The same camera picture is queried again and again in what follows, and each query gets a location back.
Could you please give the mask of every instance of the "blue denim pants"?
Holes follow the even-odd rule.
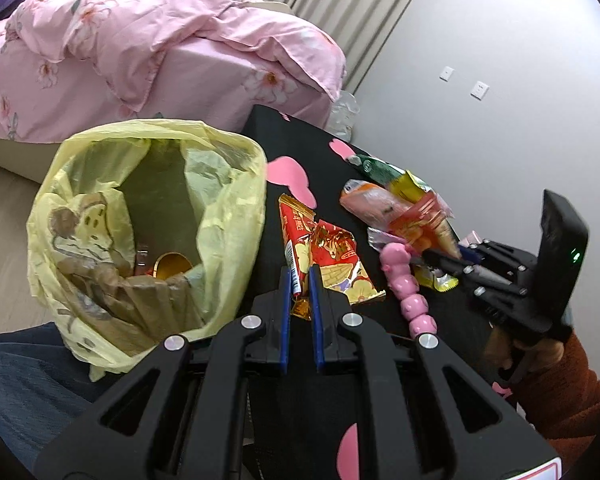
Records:
[[[118,376],[89,380],[89,365],[64,346],[53,323],[0,334],[0,437],[29,469],[49,442]]]

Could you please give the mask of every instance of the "barcode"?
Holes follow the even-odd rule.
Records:
[[[294,245],[291,240],[286,243],[285,247],[285,258],[286,264],[291,271],[291,285],[294,294],[300,294],[302,289],[300,288],[300,276],[298,275],[298,268],[296,267],[296,259],[294,258]]]

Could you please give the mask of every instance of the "pink bead toy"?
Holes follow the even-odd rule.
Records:
[[[409,321],[409,332],[412,338],[420,334],[435,334],[438,331],[436,321],[427,314],[427,300],[418,294],[420,286],[411,275],[409,262],[411,255],[403,244],[390,243],[380,251],[382,271],[386,275],[389,288],[400,300],[400,310],[404,319]]]

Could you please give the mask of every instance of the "electrical outlet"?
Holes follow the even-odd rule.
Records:
[[[450,66],[445,66],[442,69],[442,72],[440,72],[440,79],[442,79],[442,81],[449,81],[449,78],[451,77],[453,72],[453,68],[451,68]]]
[[[474,89],[471,90],[471,95],[474,96],[476,99],[479,99],[480,101],[482,101],[482,98],[487,93],[488,89],[489,89],[489,85],[483,83],[482,81],[478,81],[474,85]]]

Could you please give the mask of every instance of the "white wall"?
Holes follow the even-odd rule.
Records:
[[[354,142],[436,188],[461,235],[535,252],[542,190],[570,199],[590,228],[571,305],[600,375],[597,0],[413,0],[356,97]]]

